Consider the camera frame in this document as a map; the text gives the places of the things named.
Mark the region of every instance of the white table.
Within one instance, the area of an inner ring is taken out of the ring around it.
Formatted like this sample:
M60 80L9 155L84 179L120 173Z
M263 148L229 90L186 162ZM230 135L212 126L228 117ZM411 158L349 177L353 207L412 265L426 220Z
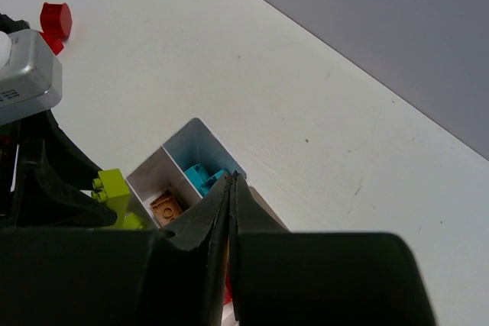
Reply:
M131 172L192 117L293 231L392 231L415 253L440 324L489 318L489 163L262 0L0 0L60 54L60 126Z

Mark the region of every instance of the white surface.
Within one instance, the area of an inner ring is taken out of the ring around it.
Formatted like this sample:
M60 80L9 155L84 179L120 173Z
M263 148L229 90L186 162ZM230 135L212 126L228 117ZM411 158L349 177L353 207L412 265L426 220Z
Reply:
M60 126L131 172L200 117L295 231L392 231L440 324L489 318L489 163L261 0L67 2Z
M0 32L0 69L7 65L10 60L12 40L5 32Z

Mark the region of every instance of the gray background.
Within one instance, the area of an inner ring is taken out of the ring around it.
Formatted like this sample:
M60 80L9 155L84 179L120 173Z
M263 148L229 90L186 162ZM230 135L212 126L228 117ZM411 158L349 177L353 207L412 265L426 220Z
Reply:
M266 0L489 157L487 0Z

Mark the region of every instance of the red block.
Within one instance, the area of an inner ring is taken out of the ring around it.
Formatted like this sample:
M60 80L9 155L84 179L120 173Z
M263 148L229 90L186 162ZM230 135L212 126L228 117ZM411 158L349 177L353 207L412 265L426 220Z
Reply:
M40 26L43 31L60 40L66 40L71 32L71 11L67 3L44 3L40 12Z
M61 40L51 36L50 34L45 34L44 32L39 32L39 34L43 37L44 41L46 41L47 46L49 46L54 52L54 55L57 55L64 49L64 45Z

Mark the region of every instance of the gray wall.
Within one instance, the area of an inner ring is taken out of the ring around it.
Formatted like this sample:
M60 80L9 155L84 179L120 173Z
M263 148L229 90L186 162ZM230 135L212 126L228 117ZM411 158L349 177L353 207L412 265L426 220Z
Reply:
M266 0L489 157L488 0Z

